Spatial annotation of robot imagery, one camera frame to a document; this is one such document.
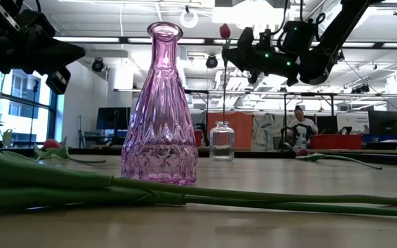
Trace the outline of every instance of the glass vase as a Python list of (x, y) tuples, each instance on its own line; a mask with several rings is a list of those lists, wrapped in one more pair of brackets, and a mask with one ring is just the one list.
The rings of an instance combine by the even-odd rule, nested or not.
[(216, 161), (233, 161), (235, 152), (235, 132), (229, 121), (217, 121), (210, 132), (210, 158)]
[(183, 31), (167, 22), (147, 29), (152, 63), (122, 148), (122, 176), (195, 185), (198, 152), (185, 92), (176, 66)]

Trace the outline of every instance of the clear glass jar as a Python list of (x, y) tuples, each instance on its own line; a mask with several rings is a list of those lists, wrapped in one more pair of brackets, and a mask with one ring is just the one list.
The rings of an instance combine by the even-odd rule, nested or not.
[(216, 161), (233, 161), (235, 152), (235, 132), (229, 121), (217, 121), (210, 132), (210, 158)]

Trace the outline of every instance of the person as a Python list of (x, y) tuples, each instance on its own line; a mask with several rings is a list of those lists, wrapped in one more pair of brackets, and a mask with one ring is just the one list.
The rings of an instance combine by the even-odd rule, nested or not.
[[(304, 111), (301, 109), (300, 106), (295, 107), (294, 114), (296, 119), (289, 124), (290, 127), (294, 127), (298, 124), (302, 124), (311, 127), (312, 134), (318, 133), (318, 128), (316, 127), (315, 123), (313, 122), (313, 120), (304, 117)], [(297, 137), (297, 140), (295, 141), (295, 147), (300, 147), (301, 139), (302, 137), (306, 136), (307, 129), (301, 126), (298, 126), (296, 129), (300, 135)]]

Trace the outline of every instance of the table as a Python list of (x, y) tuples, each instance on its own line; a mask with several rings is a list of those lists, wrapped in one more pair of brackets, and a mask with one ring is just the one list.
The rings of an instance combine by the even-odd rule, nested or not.
[[(99, 156), (76, 156), (100, 159)], [(119, 156), (104, 165), (46, 164), (120, 175)], [(289, 194), (397, 196), (397, 167), (281, 159), (198, 162), (198, 186)], [(397, 247), (397, 219), (206, 205), (67, 209), (0, 216), (0, 248), (62, 247)]]

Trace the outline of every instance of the pink glass vase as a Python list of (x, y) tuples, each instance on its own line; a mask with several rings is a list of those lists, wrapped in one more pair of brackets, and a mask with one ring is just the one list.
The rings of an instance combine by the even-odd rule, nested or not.
[(198, 153), (176, 66), (183, 31), (158, 22), (147, 32), (152, 37), (152, 63), (123, 144), (122, 176), (195, 185)]

